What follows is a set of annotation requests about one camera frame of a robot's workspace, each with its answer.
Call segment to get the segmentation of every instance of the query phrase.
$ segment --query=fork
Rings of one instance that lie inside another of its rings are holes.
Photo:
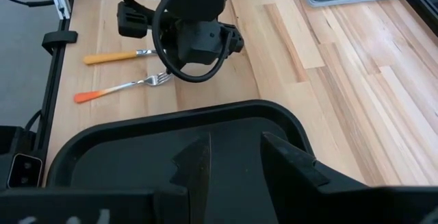
[[[96,99],[98,97],[102,97],[104,95],[108,95],[110,93],[116,92],[118,90],[122,90],[124,88],[128,88],[131,86],[136,86],[138,84],[147,84],[149,86],[158,86],[167,82],[170,78],[172,78],[172,74],[167,74],[166,72],[158,73],[156,75],[149,76],[145,79],[129,82],[126,84],[121,84],[119,86],[106,88],[105,90],[96,90],[90,92],[81,92],[77,93],[73,100],[75,103],[83,103],[92,99]]]

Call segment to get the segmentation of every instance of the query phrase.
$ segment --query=wooden table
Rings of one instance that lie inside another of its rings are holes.
[[[164,70],[157,57],[86,66],[88,54],[153,48],[151,35],[118,35],[121,0],[75,0],[47,166],[96,124],[247,99],[285,106],[317,158],[367,185],[438,184],[438,38],[405,0],[310,8],[305,0],[229,0],[220,16],[246,41],[202,84],[174,79],[73,103]],[[156,1],[141,0],[150,8]],[[210,66],[190,65],[200,75]]]

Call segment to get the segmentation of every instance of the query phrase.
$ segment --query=black clamp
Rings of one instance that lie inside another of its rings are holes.
[[[77,32],[72,31],[58,31],[49,32],[44,35],[41,46],[47,52],[53,54],[53,48],[59,47],[66,43],[75,43],[77,41]]]

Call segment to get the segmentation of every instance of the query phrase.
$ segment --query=gray floor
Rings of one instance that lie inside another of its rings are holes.
[[[28,8],[7,0],[0,0],[0,14],[0,125],[24,126],[42,105],[51,56],[41,42],[59,19],[53,5]]]

